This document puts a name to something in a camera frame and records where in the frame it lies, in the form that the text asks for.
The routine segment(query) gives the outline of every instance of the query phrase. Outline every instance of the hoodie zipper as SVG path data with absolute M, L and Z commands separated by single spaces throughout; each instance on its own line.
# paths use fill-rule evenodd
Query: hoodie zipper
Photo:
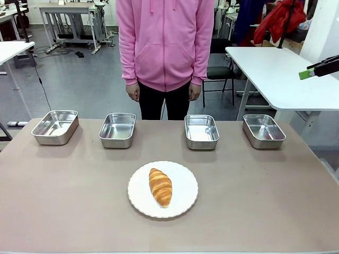
M 166 70 L 165 70 L 165 1 L 166 0 L 163 0 L 163 69 L 164 69 L 164 85 L 166 92 L 167 88 L 166 88 Z

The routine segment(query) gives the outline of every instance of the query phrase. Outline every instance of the hoodie pocket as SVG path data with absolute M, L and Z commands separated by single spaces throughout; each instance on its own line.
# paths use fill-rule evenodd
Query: hoodie pocket
M 181 44 L 165 45 L 166 82 L 179 83 L 192 76 L 194 56 L 190 55 Z
M 135 70 L 139 79 L 154 84 L 163 84 L 163 45 L 145 45 L 139 54 L 136 55 Z

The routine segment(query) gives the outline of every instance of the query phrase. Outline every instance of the red jacket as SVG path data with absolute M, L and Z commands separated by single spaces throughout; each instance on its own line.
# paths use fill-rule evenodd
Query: red jacket
M 276 4 L 273 11 L 267 15 L 254 32 L 254 44 L 260 44 L 264 40 L 266 30 L 270 30 L 272 40 L 276 43 L 283 34 L 293 0 L 283 0 Z M 296 2 L 290 25 L 287 32 L 292 32 L 298 25 L 306 20 L 304 7 L 301 2 Z

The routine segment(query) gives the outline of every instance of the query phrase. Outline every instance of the hoodie drawstring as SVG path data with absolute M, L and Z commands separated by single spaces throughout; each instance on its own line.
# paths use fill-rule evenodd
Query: hoodie drawstring
M 149 0 L 149 10 L 153 13 L 153 0 Z
M 176 9 L 176 0 L 173 0 L 173 10 Z M 149 0 L 149 11 L 153 13 L 153 0 Z

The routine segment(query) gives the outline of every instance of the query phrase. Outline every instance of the black pants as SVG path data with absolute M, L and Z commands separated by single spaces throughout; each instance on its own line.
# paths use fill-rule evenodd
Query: black pants
M 185 119 L 190 106 L 190 82 L 170 92 L 160 92 L 138 83 L 140 86 L 139 104 L 143 120 L 160 120 L 164 100 L 169 120 Z

